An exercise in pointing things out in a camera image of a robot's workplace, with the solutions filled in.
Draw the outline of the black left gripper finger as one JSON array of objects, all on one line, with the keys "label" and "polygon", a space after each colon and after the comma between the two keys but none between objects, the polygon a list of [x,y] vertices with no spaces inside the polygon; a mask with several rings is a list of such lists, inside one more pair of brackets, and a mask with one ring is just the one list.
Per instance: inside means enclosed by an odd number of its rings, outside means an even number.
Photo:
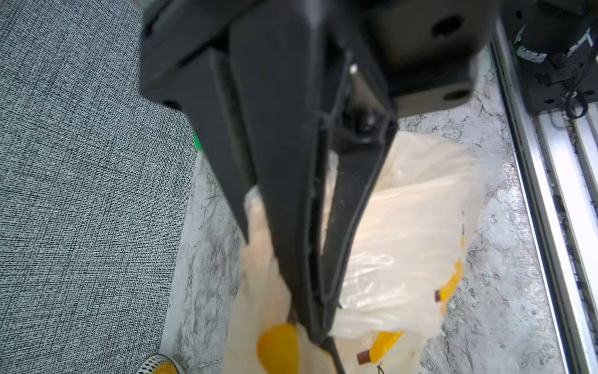
[{"label": "black left gripper finger", "polygon": [[322,344],[320,344],[320,348],[326,351],[332,358],[334,367],[336,369],[337,374],[345,374],[343,363],[341,362],[339,352],[336,348],[336,343],[332,337],[326,337]]}]

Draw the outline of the cream plastic bag banana print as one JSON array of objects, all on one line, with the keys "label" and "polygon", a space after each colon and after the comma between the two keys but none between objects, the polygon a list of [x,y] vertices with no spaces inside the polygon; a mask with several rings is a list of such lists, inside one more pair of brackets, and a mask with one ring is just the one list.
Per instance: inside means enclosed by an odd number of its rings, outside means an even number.
[{"label": "cream plastic bag banana print", "polygon": [[337,351],[330,353],[289,317],[291,293],[261,194],[251,188],[224,372],[418,372],[463,278],[483,200],[480,166],[465,148],[399,132],[356,233],[332,327]]}]

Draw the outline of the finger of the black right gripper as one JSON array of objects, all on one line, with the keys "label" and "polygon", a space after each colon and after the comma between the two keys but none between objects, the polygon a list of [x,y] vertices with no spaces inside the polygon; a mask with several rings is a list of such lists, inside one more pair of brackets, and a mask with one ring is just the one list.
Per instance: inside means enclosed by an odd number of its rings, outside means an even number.
[{"label": "finger of the black right gripper", "polygon": [[325,9],[222,10],[195,16],[201,38],[223,34],[224,50],[205,44],[186,59],[186,114],[243,229],[243,199],[257,187],[268,242],[297,319],[315,343],[326,337],[318,298],[316,182],[325,70]]},{"label": "finger of the black right gripper", "polygon": [[396,131],[385,78],[360,32],[332,31],[329,46],[339,51],[325,81],[338,167],[320,263],[323,327],[333,324],[353,240]]}]

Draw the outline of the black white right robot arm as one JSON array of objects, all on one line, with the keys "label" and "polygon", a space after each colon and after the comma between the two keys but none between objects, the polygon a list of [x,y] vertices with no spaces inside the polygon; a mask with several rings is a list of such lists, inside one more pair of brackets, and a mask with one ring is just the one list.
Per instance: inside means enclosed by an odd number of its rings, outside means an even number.
[{"label": "black white right robot arm", "polygon": [[585,104],[595,1],[156,1],[141,95],[184,113],[242,230],[258,186],[281,274],[316,344],[399,116],[453,108],[496,20],[552,104]]}]

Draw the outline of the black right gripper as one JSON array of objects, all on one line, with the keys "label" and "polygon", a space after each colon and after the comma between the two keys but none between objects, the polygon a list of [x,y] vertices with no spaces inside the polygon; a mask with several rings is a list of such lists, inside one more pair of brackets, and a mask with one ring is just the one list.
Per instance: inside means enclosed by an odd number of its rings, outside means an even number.
[{"label": "black right gripper", "polygon": [[381,107],[436,112],[472,95],[497,1],[157,1],[143,17],[140,93],[185,113],[198,62],[229,61],[247,116],[324,109],[335,65],[356,65]]}]

